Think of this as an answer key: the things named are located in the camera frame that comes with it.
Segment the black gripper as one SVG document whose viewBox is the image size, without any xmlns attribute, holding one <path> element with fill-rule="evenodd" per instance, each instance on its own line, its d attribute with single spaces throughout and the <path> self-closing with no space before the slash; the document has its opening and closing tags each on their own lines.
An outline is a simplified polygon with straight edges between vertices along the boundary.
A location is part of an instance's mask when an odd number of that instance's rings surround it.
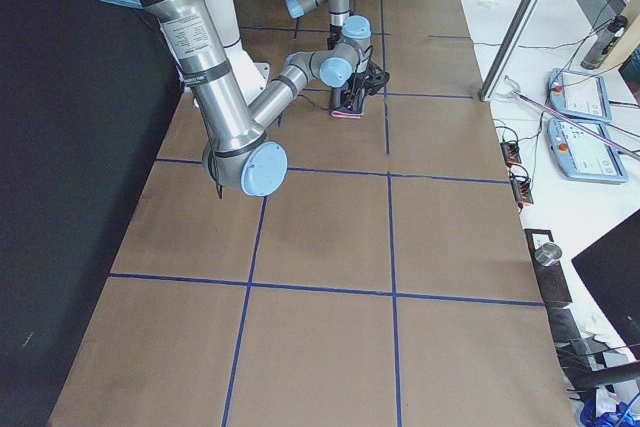
<svg viewBox="0 0 640 427">
<path fill-rule="evenodd" d="M 329 25 L 329 37 L 327 38 L 327 46 L 335 47 L 340 41 L 342 34 L 342 27 L 340 25 Z"/>
<path fill-rule="evenodd" d="M 344 85 L 331 90 L 332 112 L 363 112 L 366 74 L 354 74 Z"/>
</svg>

